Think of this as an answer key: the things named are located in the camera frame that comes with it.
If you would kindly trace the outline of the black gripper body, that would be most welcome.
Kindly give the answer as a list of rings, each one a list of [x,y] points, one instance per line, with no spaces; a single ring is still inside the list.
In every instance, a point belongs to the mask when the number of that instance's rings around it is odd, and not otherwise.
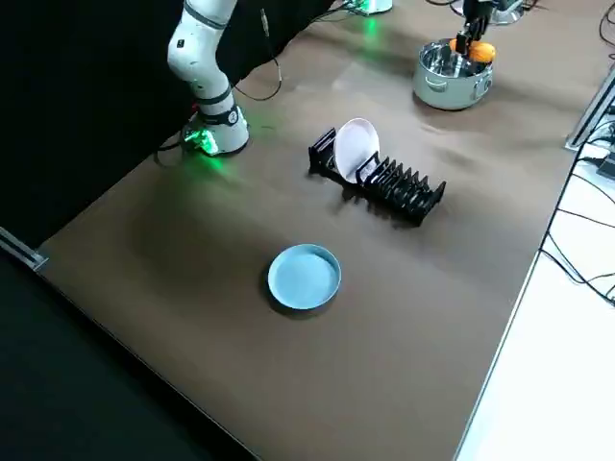
[[[493,9],[492,0],[464,0],[462,6],[466,20],[489,20]]]

